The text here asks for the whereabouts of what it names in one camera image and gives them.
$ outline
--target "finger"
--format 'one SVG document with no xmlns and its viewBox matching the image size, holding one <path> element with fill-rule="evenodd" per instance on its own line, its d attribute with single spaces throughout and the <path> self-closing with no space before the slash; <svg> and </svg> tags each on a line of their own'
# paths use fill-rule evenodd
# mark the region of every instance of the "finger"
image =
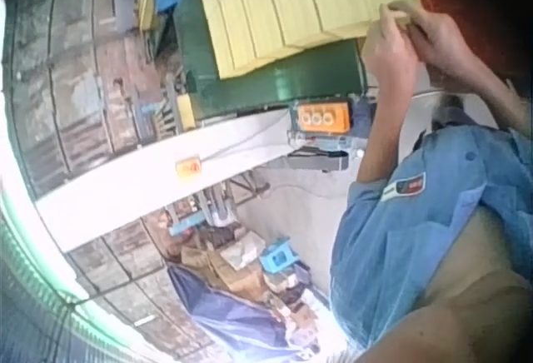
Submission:
<svg viewBox="0 0 533 363">
<path fill-rule="evenodd" d="M 407 35 L 412 42 L 413 47 L 415 48 L 418 57 L 421 60 L 426 61 L 428 58 L 432 57 L 433 48 L 426 35 L 422 30 L 414 24 L 408 24 L 406 27 Z"/>
<path fill-rule="evenodd" d="M 401 37 L 403 38 L 403 42 L 406 44 L 406 50 L 410 54 L 415 55 L 418 58 L 418 54 L 416 53 L 415 46 L 413 45 L 413 42 L 411 41 L 411 38 L 409 37 L 407 30 L 401 28 L 400 34 L 401 34 Z"/>
<path fill-rule="evenodd" d="M 430 13 L 423 7 L 415 5 L 411 1 L 394 1 L 389 3 L 389 8 L 393 11 L 402 11 L 411 18 L 413 22 L 424 28 L 429 22 Z"/>
<path fill-rule="evenodd" d="M 380 5 L 380 25 L 384 38 L 398 36 L 400 33 L 400 29 L 396 24 L 392 11 L 384 3 Z"/>
</svg>

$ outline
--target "chest badge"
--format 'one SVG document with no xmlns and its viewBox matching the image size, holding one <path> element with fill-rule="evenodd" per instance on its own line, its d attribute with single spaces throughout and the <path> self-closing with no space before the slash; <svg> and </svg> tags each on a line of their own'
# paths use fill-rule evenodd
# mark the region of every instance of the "chest badge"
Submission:
<svg viewBox="0 0 533 363">
<path fill-rule="evenodd" d="M 424 191 L 426 188 L 426 172 L 418 176 L 396 180 L 385 187 L 381 194 L 381 201 L 398 196 L 414 196 Z"/>
</svg>

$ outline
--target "green panel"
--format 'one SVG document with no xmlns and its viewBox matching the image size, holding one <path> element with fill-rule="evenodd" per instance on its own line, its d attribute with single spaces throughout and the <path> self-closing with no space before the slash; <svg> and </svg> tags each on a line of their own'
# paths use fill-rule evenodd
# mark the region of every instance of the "green panel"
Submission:
<svg viewBox="0 0 533 363">
<path fill-rule="evenodd" d="M 174 12 L 196 119 L 281 105 L 299 97 L 361 94 L 353 40 L 334 42 L 273 62 L 245 76 L 221 80 L 202 0 L 182 0 Z"/>
</svg>

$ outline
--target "worker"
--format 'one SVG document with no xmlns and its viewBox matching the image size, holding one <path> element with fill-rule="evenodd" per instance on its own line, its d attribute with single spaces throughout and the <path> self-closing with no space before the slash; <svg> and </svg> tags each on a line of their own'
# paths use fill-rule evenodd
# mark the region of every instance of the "worker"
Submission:
<svg viewBox="0 0 533 363">
<path fill-rule="evenodd" d="M 410 23 L 400 27 L 393 11 Z M 451 17 L 408 2 L 381 6 L 361 55 L 379 84 L 376 115 L 336 234 L 330 289 L 341 328 L 366 351 L 358 361 L 524 361 L 516 353 L 533 311 L 531 105 Z M 398 163 L 419 61 L 478 94 L 499 128 L 476 125 L 448 98 L 432 118 L 436 131 Z"/>
</svg>

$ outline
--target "blue container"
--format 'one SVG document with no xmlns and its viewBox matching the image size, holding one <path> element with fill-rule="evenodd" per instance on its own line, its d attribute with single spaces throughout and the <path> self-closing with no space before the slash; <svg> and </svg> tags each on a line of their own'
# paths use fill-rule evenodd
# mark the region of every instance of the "blue container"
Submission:
<svg viewBox="0 0 533 363">
<path fill-rule="evenodd" d="M 299 260 L 300 257 L 292 251 L 288 239 L 276 241 L 259 256 L 263 269 L 271 274 L 276 274 Z"/>
</svg>

